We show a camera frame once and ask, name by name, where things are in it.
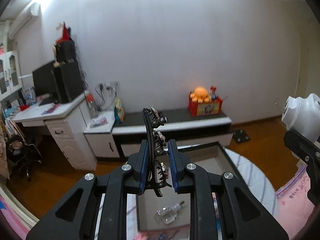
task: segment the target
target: white robot part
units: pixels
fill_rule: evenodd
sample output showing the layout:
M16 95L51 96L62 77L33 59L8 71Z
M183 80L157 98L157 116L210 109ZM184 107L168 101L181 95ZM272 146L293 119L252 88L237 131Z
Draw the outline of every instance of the white robot part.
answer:
M313 93L307 98L288 97L282 122L287 130L294 129L315 143L320 135L320 98Z

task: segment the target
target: orange plush toy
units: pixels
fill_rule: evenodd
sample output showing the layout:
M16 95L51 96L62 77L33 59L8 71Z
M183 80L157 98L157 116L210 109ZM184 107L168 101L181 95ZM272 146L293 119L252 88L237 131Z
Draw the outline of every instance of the orange plush toy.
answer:
M190 94L192 102L196 103L208 103L210 98L208 96L208 91L204 87L197 87L193 93Z

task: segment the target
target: speaker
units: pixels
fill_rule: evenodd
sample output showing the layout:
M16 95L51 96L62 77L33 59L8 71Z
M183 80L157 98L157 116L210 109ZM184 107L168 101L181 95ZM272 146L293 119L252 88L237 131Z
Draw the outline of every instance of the speaker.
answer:
M84 92L78 62L65 63L53 68L54 83L61 104L69 103Z
M55 45L57 62L69 63L76 61L76 47L73 40L62 41Z

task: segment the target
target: cabinet door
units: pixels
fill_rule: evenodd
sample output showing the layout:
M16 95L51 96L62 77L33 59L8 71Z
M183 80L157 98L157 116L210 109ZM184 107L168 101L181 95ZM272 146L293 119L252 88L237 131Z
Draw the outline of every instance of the cabinet door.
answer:
M80 149L76 140L56 140L56 143L75 169L88 171L94 171L96 169L97 163L92 152L86 156L86 153Z
M0 100L11 94L6 54L0 55Z
M22 81L19 78L20 68L19 68L19 62L18 62L18 54L16 51L9 51L5 55L7 58L7 68L8 68L10 89L11 89L11 93L13 93L18 89L22 88Z
M119 158L119 153L111 133L86 133L85 136L95 156Z

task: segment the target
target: storage box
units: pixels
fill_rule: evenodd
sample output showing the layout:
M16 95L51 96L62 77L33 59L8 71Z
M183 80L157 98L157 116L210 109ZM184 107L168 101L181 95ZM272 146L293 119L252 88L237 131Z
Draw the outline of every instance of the storage box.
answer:
M189 95L188 108L192 116L219 114L221 111L222 102L223 100L220 97L217 97L216 100L213 100L209 103L194 103Z

